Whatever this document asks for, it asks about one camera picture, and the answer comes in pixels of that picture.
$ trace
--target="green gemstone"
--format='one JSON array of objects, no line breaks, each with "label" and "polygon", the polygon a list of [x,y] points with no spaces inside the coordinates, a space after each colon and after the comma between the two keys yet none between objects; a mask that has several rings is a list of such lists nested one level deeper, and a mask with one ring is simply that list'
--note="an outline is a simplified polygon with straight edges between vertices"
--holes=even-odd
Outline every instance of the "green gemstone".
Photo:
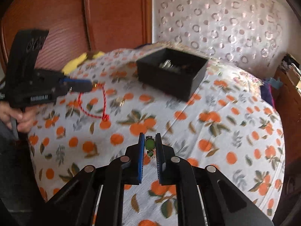
[{"label": "green gemstone", "polygon": [[155,148],[155,140],[152,138],[148,138],[145,140],[145,144],[144,144],[145,148],[147,150],[152,150]]},{"label": "green gemstone", "polygon": [[150,150],[147,151],[147,156],[148,156],[149,158],[151,158],[153,155],[154,155],[154,152],[153,152],[153,151],[150,151]]}]

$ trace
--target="black fabric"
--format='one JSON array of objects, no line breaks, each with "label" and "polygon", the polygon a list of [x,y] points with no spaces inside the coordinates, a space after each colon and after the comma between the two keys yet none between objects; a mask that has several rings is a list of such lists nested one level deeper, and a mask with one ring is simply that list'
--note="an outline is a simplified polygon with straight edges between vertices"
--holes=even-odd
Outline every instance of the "black fabric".
[{"label": "black fabric", "polygon": [[26,225],[33,210],[44,204],[28,145],[11,145],[0,139],[0,198],[21,226]]}]

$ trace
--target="silver screw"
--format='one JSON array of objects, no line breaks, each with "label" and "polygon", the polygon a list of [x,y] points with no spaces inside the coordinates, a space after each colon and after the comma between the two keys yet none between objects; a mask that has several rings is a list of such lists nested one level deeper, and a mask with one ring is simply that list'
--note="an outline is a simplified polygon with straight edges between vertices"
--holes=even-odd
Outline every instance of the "silver screw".
[{"label": "silver screw", "polygon": [[174,163],[178,163],[178,162],[180,162],[180,158],[177,157],[177,156],[173,156],[173,157],[171,158],[171,161],[174,162]]},{"label": "silver screw", "polygon": [[130,158],[126,155],[120,157],[121,162],[128,162],[130,160]]},{"label": "silver screw", "polygon": [[216,171],[216,168],[214,166],[208,166],[207,167],[207,171],[208,172],[215,172]]},{"label": "silver screw", "polygon": [[91,165],[85,166],[84,168],[85,172],[92,172],[94,170],[94,167]]}]

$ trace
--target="floral fabric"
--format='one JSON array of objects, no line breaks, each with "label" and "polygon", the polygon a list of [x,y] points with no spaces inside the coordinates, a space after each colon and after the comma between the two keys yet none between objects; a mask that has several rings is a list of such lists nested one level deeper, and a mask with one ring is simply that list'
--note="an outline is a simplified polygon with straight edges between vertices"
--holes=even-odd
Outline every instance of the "floral fabric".
[{"label": "floral fabric", "polygon": [[[191,100],[178,101],[137,80],[134,61],[147,53],[115,50],[71,74],[105,83],[109,121],[86,116],[76,93],[40,110],[29,140],[45,201],[84,166],[105,166],[123,155],[127,146],[137,143],[140,132],[161,133],[163,143],[172,146],[177,156],[194,166],[213,164],[272,219],[285,163],[276,110],[231,78],[230,69],[216,63],[210,63]],[[113,104],[118,97],[124,99],[121,107]],[[82,107],[101,116],[102,90],[84,94]],[[145,155],[143,169],[141,185],[125,185],[124,225],[177,225],[175,187],[159,185],[155,159]]]}]

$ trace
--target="wooden wardrobe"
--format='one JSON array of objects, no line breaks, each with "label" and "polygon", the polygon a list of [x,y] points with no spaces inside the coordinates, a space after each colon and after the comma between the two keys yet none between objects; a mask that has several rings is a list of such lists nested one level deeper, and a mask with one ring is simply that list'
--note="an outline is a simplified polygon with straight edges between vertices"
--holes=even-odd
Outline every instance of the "wooden wardrobe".
[{"label": "wooden wardrobe", "polygon": [[151,42],[152,0],[14,0],[0,22],[3,71],[15,34],[49,29],[36,67],[60,70],[87,51]]}]

